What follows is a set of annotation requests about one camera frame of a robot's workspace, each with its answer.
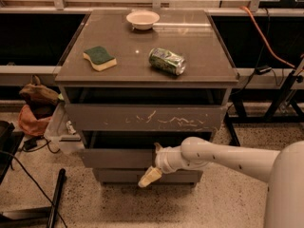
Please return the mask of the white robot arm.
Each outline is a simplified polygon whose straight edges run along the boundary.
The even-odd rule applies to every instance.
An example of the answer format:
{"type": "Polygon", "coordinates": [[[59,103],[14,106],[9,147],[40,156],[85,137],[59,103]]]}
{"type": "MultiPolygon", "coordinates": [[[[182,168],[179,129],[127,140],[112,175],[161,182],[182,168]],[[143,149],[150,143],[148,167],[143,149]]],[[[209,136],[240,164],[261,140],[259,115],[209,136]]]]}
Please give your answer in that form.
{"type": "Polygon", "coordinates": [[[140,187],[179,170],[202,170],[214,162],[268,184],[263,228],[304,228],[304,142],[281,151],[235,147],[189,137],[176,147],[156,146],[155,164],[140,187]]]}

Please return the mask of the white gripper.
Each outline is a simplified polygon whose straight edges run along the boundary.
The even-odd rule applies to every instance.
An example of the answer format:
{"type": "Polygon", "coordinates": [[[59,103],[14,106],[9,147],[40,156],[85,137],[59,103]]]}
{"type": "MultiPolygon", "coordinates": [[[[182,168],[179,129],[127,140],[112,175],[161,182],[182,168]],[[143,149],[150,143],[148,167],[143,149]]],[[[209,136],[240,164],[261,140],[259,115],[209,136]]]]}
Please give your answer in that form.
{"type": "Polygon", "coordinates": [[[150,166],[146,170],[138,183],[141,188],[159,180],[162,177],[162,173],[170,174],[175,172],[175,169],[169,163],[169,158],[173,155],[172,148],[163,148],[158,142],[154,142],[154,145],[156,149],[155,164],[157,167],[150,166]]]}

